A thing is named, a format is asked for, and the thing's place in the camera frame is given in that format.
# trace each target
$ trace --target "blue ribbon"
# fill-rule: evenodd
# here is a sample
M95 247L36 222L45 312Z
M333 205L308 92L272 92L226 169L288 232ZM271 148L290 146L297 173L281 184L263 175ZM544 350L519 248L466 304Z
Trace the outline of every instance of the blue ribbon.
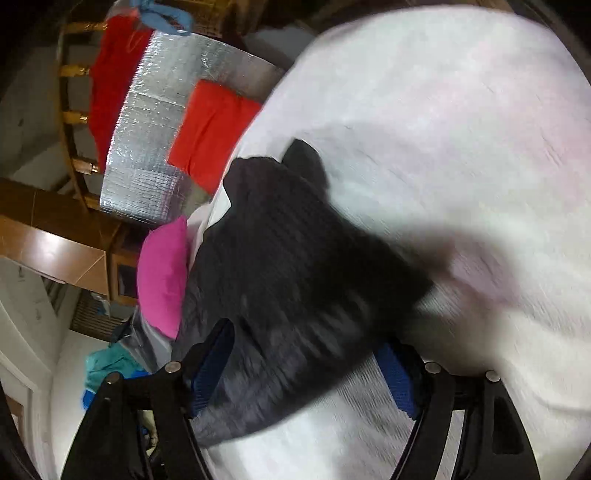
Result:
M131 6L139 10L141 21L147 27L170 35L186 37L191 34L193 17L180 8L160 5L155 3L154 0L131 0ZM185 31L181 32L177 30L163 15L172 18Z

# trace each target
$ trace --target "teal cloth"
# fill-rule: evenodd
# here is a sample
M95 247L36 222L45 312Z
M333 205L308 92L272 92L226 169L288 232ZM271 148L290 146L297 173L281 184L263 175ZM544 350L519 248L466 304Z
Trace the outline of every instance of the teal cloth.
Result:
M113 343L108 348L91 353L86 357L84 386L87 390L96 393L102 381L111 372L119 372L124 378L131 378L138 370L144 371L125 348L119 343Z

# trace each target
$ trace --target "wooden chair back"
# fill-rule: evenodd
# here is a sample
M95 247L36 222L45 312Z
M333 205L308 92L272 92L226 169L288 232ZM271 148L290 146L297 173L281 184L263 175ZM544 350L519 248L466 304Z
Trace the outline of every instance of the wooden chair back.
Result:
M88 191L84 175L99 172L97 161L78 155L74 139L74 127L88 122L88 112L70 109L68 82L76 81L76 77L86 77L90 73L90 65L66 63L67 51L72 37L90 35L93 32L105 31L106 22L72 22L65 23L61 30L57 45L57 125L64 159L70 179L74 185L76 196L86 210L100 210L99 198Z

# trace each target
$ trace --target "wooden chair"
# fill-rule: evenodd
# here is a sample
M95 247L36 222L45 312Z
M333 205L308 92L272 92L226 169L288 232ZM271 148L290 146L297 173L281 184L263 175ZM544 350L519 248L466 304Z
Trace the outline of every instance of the wooden chair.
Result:
M74 140L74 128L77 125L87 124L88 113L70 109L68 82L75 77L88 76L90 66L66 63L67 50L72 37L105 31L106 27L106 22L66 23L60 30L57 45L57 125L64 159L74 186L74 192L85 210L88 210L88 208L100 210L98 196L88 191L84 179L84 175L97 174L99 169L96 160L78 155Z
M81 125L86 125L88 112L72 110L68 95L69 82L77 81L77 77L88 77L90 65L70 64L67 62L68 49L72 40L80 40L82 35L90 36L95 32L105 31L106 22L70 22L65 23L60 31L57 47L57 124L64 159L69 171L70 180L74 187L74 194L79 199L82 209L91 218L100 210L98 195L88 191L85 176L99 174L97 161L86 158L78 153L74 132ZM109 301L123 305L135 305L137 292L135 291L135 270L139 257L139 249L143 238L147 234L145 228L128 225L113 218L117 224L116 235L105 246L105 262L101 266L101 288L89 290L103 294Z

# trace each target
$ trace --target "fabric pile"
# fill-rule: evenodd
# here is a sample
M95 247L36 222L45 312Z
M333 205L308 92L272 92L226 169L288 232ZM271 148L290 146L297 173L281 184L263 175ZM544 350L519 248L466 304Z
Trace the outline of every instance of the fabric pile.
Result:
M182 360L219 319L234 325L228 364L192 424L202 445L258 432L328 391L430 287L328 205L322 164L303 142L283 163L234 160L224 187L232 207L204 234L173 349Z
M85 367L85 391L82 395L82 406L85 410L88 410L100 384L110 373L119 372L124 378L143 377L148 374L144 366L119 342L113 342L107 348L88 355Z

